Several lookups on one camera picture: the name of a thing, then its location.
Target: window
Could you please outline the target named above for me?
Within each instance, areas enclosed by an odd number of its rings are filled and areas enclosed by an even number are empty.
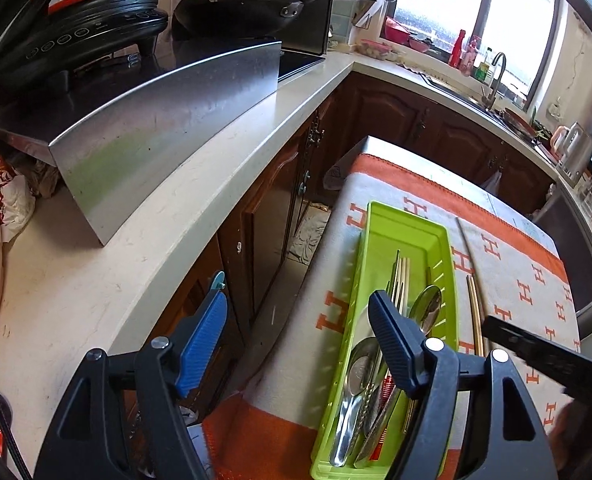
[[[535,92],[553,43],[557,0],[397,0],[389,15],[418,36],[451,52],[461,28],[482,38],[482,51],[504,52],[503,85],[527,97]]]

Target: cooktop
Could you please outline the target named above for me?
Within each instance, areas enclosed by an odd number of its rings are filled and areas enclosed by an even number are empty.
[[[278,81],[297,74],[310,66],[313,66],[325,58],[322,56],[314,56],[314,54],[306,54],[296,50],[281,50],[281,64],[278,68]]]

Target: faucet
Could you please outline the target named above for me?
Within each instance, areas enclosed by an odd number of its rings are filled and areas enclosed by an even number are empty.
[[[496,66],[496,64],[498,63],[498,60],[500,59],[500,57],[503,56],[503,64],[500,67],[500,76],[498,76],[498,79],[495,81],[495,85],[494,85],[494,81],[492,81],[491,84],[491,92],[489,93],[488,96],[485,95],[485,88],[483,87],[483,98],[481,99],[483,106],[487,109],[487,110],[491,110],[492,106],[494,106],[494,101],[496,100],[496,92],[498,92],[498,86],[500,85],[500,81],[503,78],[503,74],[505,73],[505,69],[507,68],[507,56],[505,56],[504,52],[499,52],[498,54],[496,54],[496,57],[494,57],[494,60],[492,61],[492,66]]]

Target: green utensil tray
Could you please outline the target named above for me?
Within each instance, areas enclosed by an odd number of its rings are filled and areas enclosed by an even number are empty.
[[[361,437],[345,466],[334,467],[329,463],[349,354],[357,343],[354,341],[357,320],[361,320],[362,326],[365,322],[362,318],[367,316],[365,309],[369,296],[374,290],[387,287],[397,250],[400,250],[401,257],[410,259],[407,307],[413,305],[427,285],[434,284],[440,287],[443,305],[430,335],[444,340],[451,348],[458,349],[456,285],[447,229],[406,211],[379,202],[370,202],[367,208],[367,224],[359,245],[338,366],[311,452],[311,476],[316,480],[381,480],[387,475],[402,443],[402,425],[408,402],[404,394],[400,396],[391,416],[377,461],[369,462],[369,465],[362,469],[353,467],[353,461],[362,445]]]

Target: frying pan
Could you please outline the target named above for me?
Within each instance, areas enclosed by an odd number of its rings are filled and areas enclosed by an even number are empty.
[[[315,1],[181,0],[173,11],[172,27],[179,24],[189,36],[202,38],[272,36],[300,16],[305,4]]]

